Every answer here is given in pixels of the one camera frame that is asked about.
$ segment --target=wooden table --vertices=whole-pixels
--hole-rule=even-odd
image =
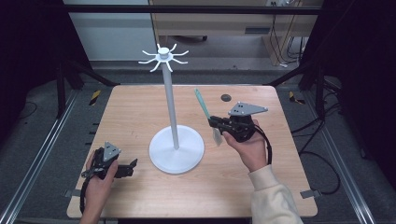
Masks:
[[[91,151],[102,147],[105,141],[119,147],[119,164],[138,158],[133,176],[115,179],[102,217],[251,217],[253,187],[248,169],[225,141],[216,146],[194,88],[201,92],[214,116],[228,118],[227,112],[238,101],[269,108],[252,117],[259,121],[271,142],[274,172],[290,188],[300,216],[314,216],[318,211],[314,199],[300,195],[309,186],[273,87],[174,86],[177,124],[189,126],[203,137],[205,154],[186,174],[168,175],[149,158],[151,138],[170,125],[164,86],[145,85],[114,88],[92,143]],[[231,95],[232,100],[223,102],[222,94]],[[82,182],[81,178],[76,189],[81,189]],[[67,215],[80,217],[78,205],[79,198],[73,197]]]

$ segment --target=person's right hand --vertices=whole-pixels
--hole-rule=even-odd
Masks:
[[[259,125],[257,120],[253,120],[256,125]],[[233,147],[241,156],[242,162],[246,165],[250,172],[261,169],[267,165],[267,157],[265,150],[265,140],[257,132],[243,143],[238,143],[232,135],[227,132],[222,133],[227,144]]]

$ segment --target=person's left hand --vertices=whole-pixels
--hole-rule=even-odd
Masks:
[[[93,155],[94,152],[86,163],[87,170],[90,169]],[[85,210],[80,223],[97,223],[99,221],[100,214],[110,195],[111,184],[118,168],[119,163],[115,160],[108,168],[105,179],[102,180],[96,175],[91,178],[85,192]]]

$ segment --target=white pole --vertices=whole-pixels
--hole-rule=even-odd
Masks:
[[[166,100],[168,102],[169,119],[171,120],[174,148],[178,149],[179,145],[178,145],[178,136],[177,136],[175,101],[173,96],[171,71],[169,71],[169,68],[166,63],[162,63],[161,68],[163,69],[163,82],[165,84]]]

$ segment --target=black pole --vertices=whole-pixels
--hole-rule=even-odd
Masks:
[[[323,15],[341,13],[339,8],[240,7],[240,6],[133,6],[133,5],[43,5],[44,9],[84,13],[184,13],[184,14],[267,14]]]

